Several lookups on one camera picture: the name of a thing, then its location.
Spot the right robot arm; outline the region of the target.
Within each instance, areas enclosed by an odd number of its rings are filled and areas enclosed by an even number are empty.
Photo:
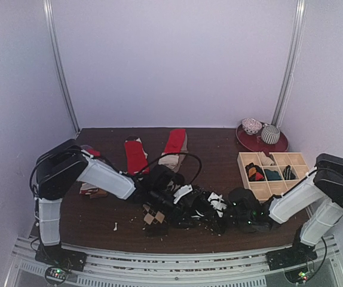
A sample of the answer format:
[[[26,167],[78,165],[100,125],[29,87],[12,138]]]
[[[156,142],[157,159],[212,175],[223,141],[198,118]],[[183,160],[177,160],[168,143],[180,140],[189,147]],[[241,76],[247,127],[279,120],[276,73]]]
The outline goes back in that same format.
[[[236,226],[245,233],[271,231],[293,215],[320,200],[321,205],[295,234],[287,259],[299,264],[310,250],[343,217],[343,158],[322,153],[303,179],[282,195],[272,195],[261,203],[252,190],[236,188],[227,199],[202,191],[194,200],[192,217],[208,222],[223,234]]]

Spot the brown argyle sock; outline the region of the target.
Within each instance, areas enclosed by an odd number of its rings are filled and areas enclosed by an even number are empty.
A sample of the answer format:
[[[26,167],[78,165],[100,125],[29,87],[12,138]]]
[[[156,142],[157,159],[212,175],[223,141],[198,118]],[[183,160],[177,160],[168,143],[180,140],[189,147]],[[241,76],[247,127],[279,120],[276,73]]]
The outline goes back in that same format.
[[[158,209],[153,209],[148,204],[142,205],[143,230],[146,237],[163,237],[169,233],[169,225],[165,214]]]

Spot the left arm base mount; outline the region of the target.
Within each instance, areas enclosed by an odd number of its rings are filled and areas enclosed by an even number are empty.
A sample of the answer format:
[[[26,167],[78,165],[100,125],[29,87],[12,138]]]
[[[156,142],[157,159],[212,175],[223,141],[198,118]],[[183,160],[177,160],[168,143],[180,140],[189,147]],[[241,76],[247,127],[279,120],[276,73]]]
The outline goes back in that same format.
[[[80,251],[72,251],[62,248],[61,244],[44,246],[39,244],[35,260],[64,270],[83,271],[87,260],[87,254]]]

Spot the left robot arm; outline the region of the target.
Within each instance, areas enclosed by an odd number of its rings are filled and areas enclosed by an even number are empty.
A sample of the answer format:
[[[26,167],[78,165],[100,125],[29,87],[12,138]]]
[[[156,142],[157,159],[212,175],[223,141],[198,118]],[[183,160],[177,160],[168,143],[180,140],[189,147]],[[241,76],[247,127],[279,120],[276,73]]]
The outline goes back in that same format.
[[[145,202],[159,207],[174,227],[188,228],[193,221],[166,189],[183,186],[183,176],[166,166],[145,164],[134,172],[117,169],[106,157],[94,155],[69,139],[41,155],[29,178],[35,199],[35,218],[43,256],[52,265],[66,261],[60,235],[63,198],[76,182],[91,184],[120,200]]]

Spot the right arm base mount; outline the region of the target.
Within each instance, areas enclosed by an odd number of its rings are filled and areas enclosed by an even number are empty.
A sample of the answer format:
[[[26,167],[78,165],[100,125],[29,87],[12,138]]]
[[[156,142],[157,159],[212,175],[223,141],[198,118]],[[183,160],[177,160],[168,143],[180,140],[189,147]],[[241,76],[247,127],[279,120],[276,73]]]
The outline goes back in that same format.
[[[294,242],[289,248],[283,248],[266,253],[267,263],[270,270],[279,270],[295,265],[306,263],[308,260],[317,259],[314,246],[308,246],[301,242]]]

